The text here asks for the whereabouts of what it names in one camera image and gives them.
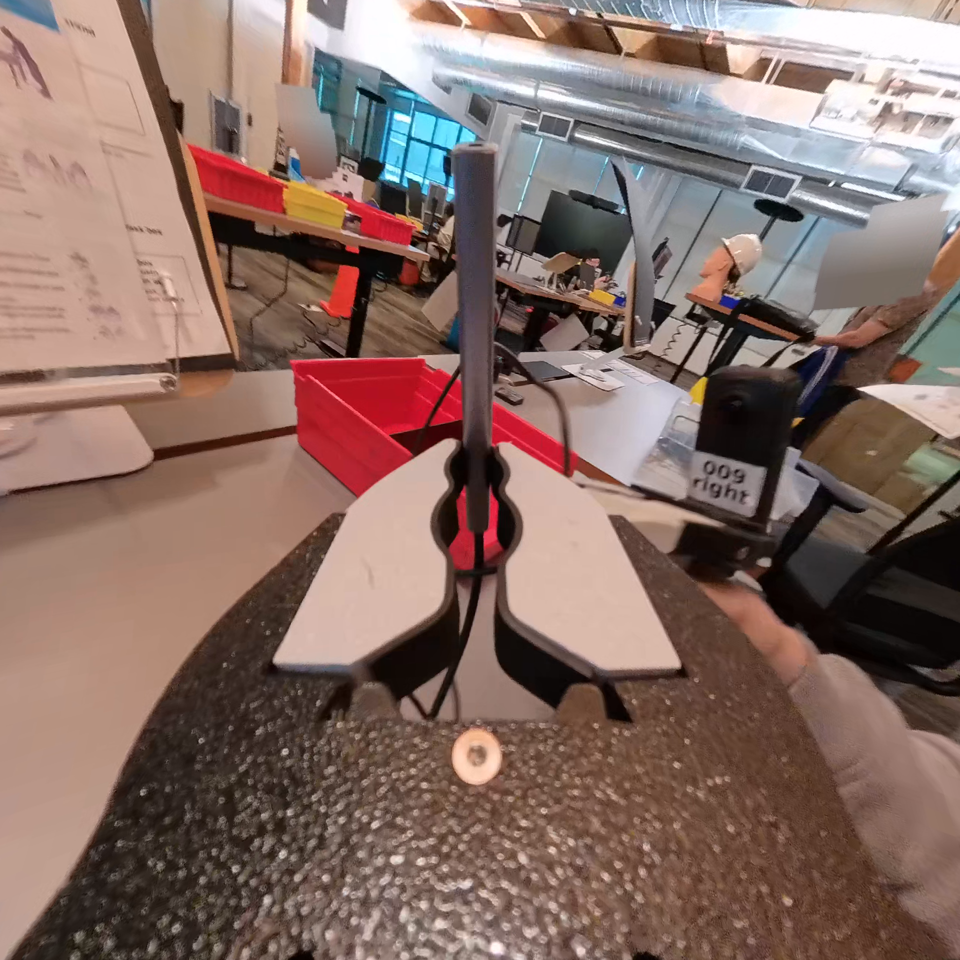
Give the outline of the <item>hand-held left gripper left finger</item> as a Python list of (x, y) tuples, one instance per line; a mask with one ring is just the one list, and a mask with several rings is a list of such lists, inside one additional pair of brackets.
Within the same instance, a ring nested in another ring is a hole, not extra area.
[(450, 665), (460, 453), (446, 438), (350, 505), (272, 657), (276, 671), (375, 682), (403, 698)]

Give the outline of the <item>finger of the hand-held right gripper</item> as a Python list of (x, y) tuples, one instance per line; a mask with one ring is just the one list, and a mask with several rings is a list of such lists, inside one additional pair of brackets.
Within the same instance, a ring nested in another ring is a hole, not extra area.
[(633, 525), (659, 527), (702, 525), (722, 528), (722, 521), (697, 510), (690, 510), (671, 499), (647, 496), (629, 486), (597, 480), (580, 480), (579, 487), (589, 493), (612, 517), (622, 517)]

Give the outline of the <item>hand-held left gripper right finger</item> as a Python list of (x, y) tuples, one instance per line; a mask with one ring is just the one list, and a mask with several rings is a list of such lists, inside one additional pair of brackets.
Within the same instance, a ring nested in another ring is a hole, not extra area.
[(491, 487), (502, 556), (494, 651), (507, 676), (549, 707), (588, 685), (676, 678), (683, 664), (596, 498), (519, 447), (499, 443)]

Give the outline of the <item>red plastic bin with divider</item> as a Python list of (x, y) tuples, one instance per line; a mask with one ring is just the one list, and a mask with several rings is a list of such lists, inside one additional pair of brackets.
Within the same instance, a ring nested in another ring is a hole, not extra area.
[[(473, 566), (483, 567), (490, 523), (484, 534), (473, 534), (467, 523), (460, 360), (458, 372), (444, 381), (423, 359), (294, 361), (292, 370), (299, 444), (357, 499), (439, 442), (452, 439), (460, 443), (460, 527), (451, 546), (456, 544), (461, 530), (466, 529), (467, 558)], [(549, 384), (533, 383), (555, 405), (560, 440), (549, 438), (493, 402), (492, 448), (486, 464), (489, 511), (493, 497), (491, 466), (498, 445), (512, 444), (565, 477), (570, 477), (578, 466), (564, 402)], [(451, 546), (457, 572), (458, 556)]]

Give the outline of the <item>grey USB hub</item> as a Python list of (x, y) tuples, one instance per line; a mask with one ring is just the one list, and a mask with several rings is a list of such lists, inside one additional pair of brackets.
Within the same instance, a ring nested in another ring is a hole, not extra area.
[(482, 535), (490, 523), (487, 463), (493, 448), (497, 148), (478, 141), (456, 147), (452, 172), (466, 523)]

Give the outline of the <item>person's right forearm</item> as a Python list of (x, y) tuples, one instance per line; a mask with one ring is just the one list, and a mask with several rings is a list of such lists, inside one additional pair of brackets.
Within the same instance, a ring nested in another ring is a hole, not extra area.
[(914, 729), (858, 666), (802, 642), (789, 695), (885, 888), (959, 956), (959, 747)]

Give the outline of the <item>grey side desk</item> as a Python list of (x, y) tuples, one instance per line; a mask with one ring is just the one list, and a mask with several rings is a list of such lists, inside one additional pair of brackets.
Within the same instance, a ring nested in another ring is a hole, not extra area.
[[(453, 354), (421, 355), (432, 369), (447, 375), (453, 373), (457, 356)], [(526, 352), (519, 354), (524, 363), (543, 361), (554, 367), (579, 364), (587, 360), (580, 351)], [(562, 398), (571, 426), (571, 446), (581, 460), (602, 474), (630, 486), (640, 483), (642, 464), (654, 449), (657, 439), (671, 419), (671, 412), (681, 400), (689, 398), (677, 385), (644, 373), (636, 378), (615, 371), (623, 384), (614, 391), (599, 390), (575, 377), (551, 381)], [(496, 403), (510, 408), (523, 420), (541, 432), (561, 438), (558, 417), (553, 402), (536, 387), (517, 389), (524, 402), (510, 407), (497, 399)]]

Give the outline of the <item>person's right hand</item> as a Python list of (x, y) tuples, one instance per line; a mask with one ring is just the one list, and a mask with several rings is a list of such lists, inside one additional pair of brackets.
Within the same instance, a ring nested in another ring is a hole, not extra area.
[(738, 582), (699, 582), (702, 592), (741, 630), (786, 687), (813, 657), (808, 640), (783, 622), (762, 594)]

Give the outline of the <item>clear plastic container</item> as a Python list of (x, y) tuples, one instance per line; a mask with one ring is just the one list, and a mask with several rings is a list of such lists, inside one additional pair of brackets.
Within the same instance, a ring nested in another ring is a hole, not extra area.
[(689, 487), (702, 407), (689, 397), (679, 399), (632, 482), (637, 489), (683, 500)]

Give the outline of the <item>mannequin head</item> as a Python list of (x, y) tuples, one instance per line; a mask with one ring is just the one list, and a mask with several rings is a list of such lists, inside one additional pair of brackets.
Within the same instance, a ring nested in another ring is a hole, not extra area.
[(726, 246), (717, 246), (703, 263), (699, 273), (700, 282), (689, 294), (708, 301), (720, 303), (730, 283), (737, 283), (740, 277), (736, 260)]

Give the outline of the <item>wooden board document stand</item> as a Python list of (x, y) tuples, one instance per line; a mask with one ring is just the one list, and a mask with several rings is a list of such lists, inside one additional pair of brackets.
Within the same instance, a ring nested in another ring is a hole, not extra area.
[(656, 275), (648, 225), (649, 206), (626, 157), (615, 155), (610, 162), (630, 223), (634, 253), (632, 279), (627, 286), (620, 354), (635, 356), (649, 349), (654, 335)]

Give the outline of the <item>wood-edged table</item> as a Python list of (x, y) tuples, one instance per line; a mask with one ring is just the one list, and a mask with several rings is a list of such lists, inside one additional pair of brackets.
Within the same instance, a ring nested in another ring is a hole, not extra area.
[(208, 192), (202, 197), (216, 243), (289, 261), (320, 260), (357, 270), (345, 347), (323, 348), (333, 357), (360, 356), (375, 277), (400, 270), (403, 260), (418, 263), (429, 260), (426, 251), (411, 245), (292, 217)]

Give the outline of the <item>orange traffic cone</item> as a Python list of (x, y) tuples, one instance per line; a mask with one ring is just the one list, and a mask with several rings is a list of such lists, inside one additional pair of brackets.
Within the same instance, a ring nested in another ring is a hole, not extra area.
[(340, 266), (327, 299), (321, 300), (318, 304), (319, 309), (336, 320), (350, 318), (354, 309), (358, 280), (359, 270), (356, 267)]

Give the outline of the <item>yellow plastic bin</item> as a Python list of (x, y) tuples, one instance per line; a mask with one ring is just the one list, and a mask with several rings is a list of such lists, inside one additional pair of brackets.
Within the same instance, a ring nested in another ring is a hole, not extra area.
[(349, 211), (341, 197), (299, 181), (286, 184), (283, 204), (288, 217), (337, 231), (343, 228)]

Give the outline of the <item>instruction sheet on stand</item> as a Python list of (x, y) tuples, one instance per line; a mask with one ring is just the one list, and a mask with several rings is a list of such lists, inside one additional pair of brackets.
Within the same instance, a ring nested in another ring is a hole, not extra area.
[(236, 338), (140, 2), (1, 4), (2, 496), (139, 472)]

